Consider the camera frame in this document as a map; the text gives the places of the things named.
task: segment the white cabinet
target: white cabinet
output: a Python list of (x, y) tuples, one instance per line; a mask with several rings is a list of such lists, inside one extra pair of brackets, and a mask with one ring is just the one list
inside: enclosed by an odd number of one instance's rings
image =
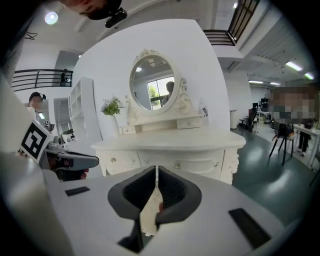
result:
[(245, 143), (242, 136), (233, 132), (201, 127), (122, 135), (92, 147), (100, 159), (103, 175), (164, 166), (231, 184), (239, 164), (237, 150)]
[[(69, 149), (87, 155), (95, 155), (91, 145), (102, 141), (98, 123), (95, 98), (94, 81), (82, 77), (73, 87), (68, 98), (69, 115), (76, 141), (71, 143)], [(89, 170), (89, 177), (101, 176), (101, 167)]]

